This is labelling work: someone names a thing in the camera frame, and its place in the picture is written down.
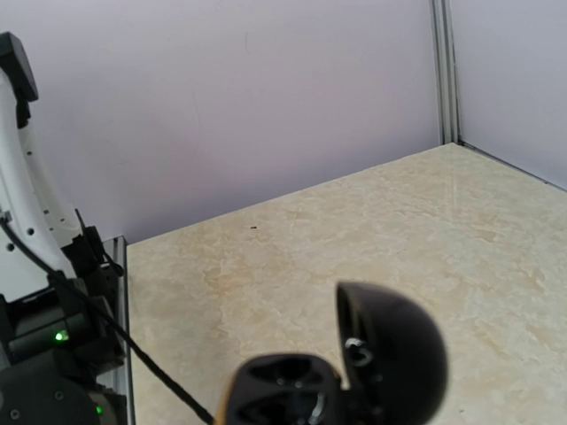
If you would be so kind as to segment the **black earbud charging case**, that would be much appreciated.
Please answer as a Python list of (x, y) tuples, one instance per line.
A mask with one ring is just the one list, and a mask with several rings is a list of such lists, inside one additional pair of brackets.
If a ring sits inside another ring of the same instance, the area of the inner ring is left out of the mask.
[(443, 336), (414, 300), (385, 286), (335, 289), (343, 370), (320, 356), (273, 353), (234, 373), (217, 424), (426, 424), (448, 382)]

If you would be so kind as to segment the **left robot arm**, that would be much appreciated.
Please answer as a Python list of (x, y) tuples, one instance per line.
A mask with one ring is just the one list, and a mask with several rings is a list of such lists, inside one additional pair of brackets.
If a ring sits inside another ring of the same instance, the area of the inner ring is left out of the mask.
[(1, 35), (1, 421), (129, 424), (124, 270), (64, 202), (35, 148), (21, 40)]

